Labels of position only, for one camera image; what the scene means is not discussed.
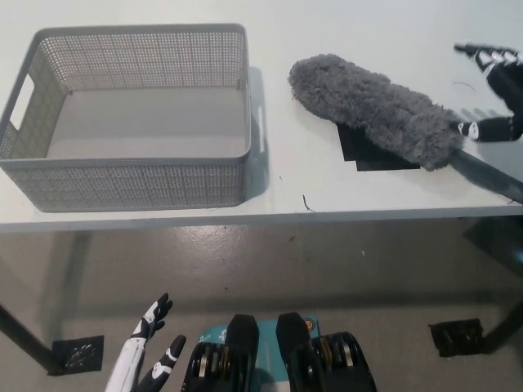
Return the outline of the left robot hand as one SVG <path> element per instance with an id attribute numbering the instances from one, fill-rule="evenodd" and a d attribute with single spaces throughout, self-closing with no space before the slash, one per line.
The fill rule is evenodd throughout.
<path id="1" fill-rule="evenodd" d="M 114 364 L 105 391 L 160 391 L 170 377 L 186 343 L 186 336 L 178 335 L 139 381 L 145 357 L 145 347 L 164 325 L 164 318 L 172 308 L 172 300 L 164 293 L 142 315 L 132 334 L 125 341 Z"/>

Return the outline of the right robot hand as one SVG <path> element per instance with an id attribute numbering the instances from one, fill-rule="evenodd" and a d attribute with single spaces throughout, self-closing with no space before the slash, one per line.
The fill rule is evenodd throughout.
<path id="1" fill-rule="evenodd" d="M 490 89 L 512 112 L 510 117 L 451 122 L 450 127 L 475 142 L 516 141 L 522 136 L 522 53 L 508 47 L 456 44 L 454 50 L 472 60 Z"/>

